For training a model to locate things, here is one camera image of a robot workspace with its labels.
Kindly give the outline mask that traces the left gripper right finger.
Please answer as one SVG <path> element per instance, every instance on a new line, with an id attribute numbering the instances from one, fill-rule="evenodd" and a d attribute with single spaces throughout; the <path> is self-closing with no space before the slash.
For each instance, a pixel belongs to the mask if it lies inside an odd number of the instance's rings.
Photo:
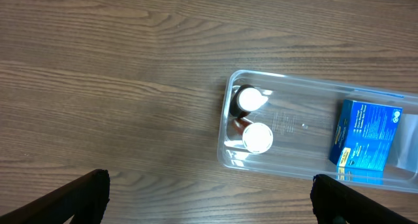
<path id="1" fill-rule="evenodd" d="M 325 174 L 313 177 L 310 198 L 318 224 L 415 224 Z"/>

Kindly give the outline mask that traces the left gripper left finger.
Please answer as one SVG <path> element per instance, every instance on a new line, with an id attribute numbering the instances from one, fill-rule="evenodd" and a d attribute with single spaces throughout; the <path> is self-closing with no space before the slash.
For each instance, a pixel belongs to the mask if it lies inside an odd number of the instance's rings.
<path id="1" fill-rule="evenodd" d="M 1 223 L 100 223 L 110 196 L 107 170 L 96 169 L 1 216 Z"/>

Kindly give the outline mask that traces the blue medicine box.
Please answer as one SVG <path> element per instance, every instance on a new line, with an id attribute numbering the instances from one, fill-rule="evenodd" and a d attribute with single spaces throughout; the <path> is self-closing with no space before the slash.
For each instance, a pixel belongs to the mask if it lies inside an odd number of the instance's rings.
<path id="1" fill-rule="evenodd" d="M 346 99 L 330 161 L 338 167 L 383 171 L 403 109 Z"/>

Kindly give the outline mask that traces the orange tube white cap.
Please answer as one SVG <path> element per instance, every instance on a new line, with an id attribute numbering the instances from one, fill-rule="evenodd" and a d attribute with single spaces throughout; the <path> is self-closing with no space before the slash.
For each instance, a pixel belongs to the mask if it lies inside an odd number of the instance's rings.
<path id="1" fill-rule="evenodd" d="M 274 136 L 269 126 L 259 122 L 253 123 L 246 118 L 235 118 L 232 125 L 242 136 L 243 146 L 250 153 L 265 153 L 271 148 Z"/>

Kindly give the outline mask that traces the black bottle white cap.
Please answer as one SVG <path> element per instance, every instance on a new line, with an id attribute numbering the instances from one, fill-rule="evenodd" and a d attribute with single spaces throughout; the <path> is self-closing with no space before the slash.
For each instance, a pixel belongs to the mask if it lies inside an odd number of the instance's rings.
<path id="1" fill-rule="evenodd" d="M 252 85 L 245 84 L 238 88 L 234 94 L 229 113 L 236 118 L 244 118 L 250 113 L 258 110 L 268 101 L 268 97 Z"/>

